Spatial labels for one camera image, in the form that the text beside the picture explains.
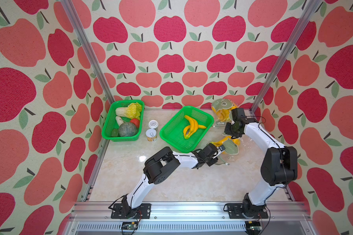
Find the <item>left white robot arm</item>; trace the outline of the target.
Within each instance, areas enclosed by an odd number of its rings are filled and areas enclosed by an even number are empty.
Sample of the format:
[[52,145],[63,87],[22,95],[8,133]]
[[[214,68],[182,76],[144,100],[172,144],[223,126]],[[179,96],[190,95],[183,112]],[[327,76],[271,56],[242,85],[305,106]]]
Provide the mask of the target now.
[[212,166],[218,162],[218,156],[224,152],[224,145],[209,143],[204,149],[189,153],[178,153],[166,146],[145,162],[143,175],[134,190],[122,198],[125,213],[138,208],[146,195],[154,187],[165,181],[177,168],[199,169],[204,164]]

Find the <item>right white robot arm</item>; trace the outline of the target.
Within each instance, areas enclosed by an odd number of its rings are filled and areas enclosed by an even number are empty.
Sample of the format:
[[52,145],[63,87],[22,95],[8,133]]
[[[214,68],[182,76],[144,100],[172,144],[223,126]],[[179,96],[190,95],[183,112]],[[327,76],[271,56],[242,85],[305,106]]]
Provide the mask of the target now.
[[254,118],[240,118],[226,123],[225,134],[232,139],[246,135],[265,153],[260,167],[261,179],[242,202],[244,216],[255,216],[265,209],[267,200],[278,189],[297,179],[297,151],[277,141]]

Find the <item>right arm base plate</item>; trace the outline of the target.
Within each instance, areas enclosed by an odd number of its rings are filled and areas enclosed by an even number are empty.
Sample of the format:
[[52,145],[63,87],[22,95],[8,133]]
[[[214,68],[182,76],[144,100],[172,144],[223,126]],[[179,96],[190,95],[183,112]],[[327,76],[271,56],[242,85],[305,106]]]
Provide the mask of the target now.
[[226,203],[223,211],[227,212],[230,219],[268,219],[269,215],[263,206],[255,206],[251,202]]

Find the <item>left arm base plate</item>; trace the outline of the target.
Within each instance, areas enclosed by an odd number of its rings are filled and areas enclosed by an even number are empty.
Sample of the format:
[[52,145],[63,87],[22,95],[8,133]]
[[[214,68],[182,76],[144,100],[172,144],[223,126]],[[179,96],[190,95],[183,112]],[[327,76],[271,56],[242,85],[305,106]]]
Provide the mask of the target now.
[[126,205],[121,203],[111,204],[109,209],[111,210],[112,219],[149,219],[151,213],[151,204],[143,203],[138,208],[130,209]]

